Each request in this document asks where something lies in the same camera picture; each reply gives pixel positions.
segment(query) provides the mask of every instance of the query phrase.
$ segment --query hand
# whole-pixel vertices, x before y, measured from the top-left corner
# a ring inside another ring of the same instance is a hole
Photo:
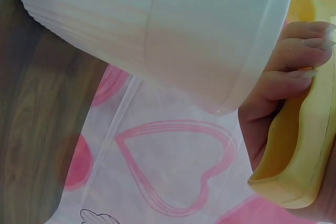
[[[330,38],[335,29],[335,25],[326,22],[295,22],[282,31],[256,86],[238,110],[253,170],[261,161],[269,127],[284,100],[304,94],[315,74],[310,68],[319,67],[330,59],[335,44]],[[307,208],[290,212],[318,221],[336,221],[335,169],[336,147],[317,200]]]

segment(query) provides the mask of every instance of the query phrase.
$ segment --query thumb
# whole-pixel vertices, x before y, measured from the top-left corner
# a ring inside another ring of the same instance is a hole
[[[280,100],[303,95],[310,87],[314,70],[264,72],[239,108],[240,119],[252,121],[272,114]]]

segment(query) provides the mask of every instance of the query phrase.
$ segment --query pink spot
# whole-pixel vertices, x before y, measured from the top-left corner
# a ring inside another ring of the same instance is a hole
[[[252,196],[222,216],[215,224],[316,224],[299,219],[281,207]]]
[[[282,26],[282,28],[284,29],[288,24],[289,24],[289,22],[287,20],[285,20],[284,25]]]
[[[202,174],[199,196],[190,207],[176,208],[165,202],[162,196],[160,196],[155,191],[151,183],[141,172],[130,150],[125,144],[127,139],[137,136],[169,132],[193,132],[209,135],[218,140],[222,144],[223,151],[225,151],[225,154],[222,156],[219,162]],[[188,216],[202,209],[209,197],[208,181],[212,177],[223,173],[226,169],[228,169],[236,157],[236,146],[227,130],[218,125],[207,122],[192,120],[153,122],[124,131],[117,135],[115,139],[144,200],[155,211],[172,217]]]
[[[128,76],[125,71],[108,65],[91,106],[98,106],[114,96],[127,81]]]
[[[86,184],[93,166],[93,157],[85,138],[80,135],[70,164],[64,190],[76,190]]]

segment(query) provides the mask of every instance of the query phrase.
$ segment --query yellow object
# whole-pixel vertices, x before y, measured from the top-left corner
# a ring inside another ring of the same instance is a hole
[[[334,22],[336,0],[292,0],[289,21]],[[312,204],[321,187],[336,132],[335,60],[316,69],[310,91],[286,101],[273,120],[265,154],[248,181],[278,206]]]

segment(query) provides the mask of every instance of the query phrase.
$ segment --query wooden table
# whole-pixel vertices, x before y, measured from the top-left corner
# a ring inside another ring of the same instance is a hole
[[[58,207],[106,64],[0,0],[0,223],[40,224]]]

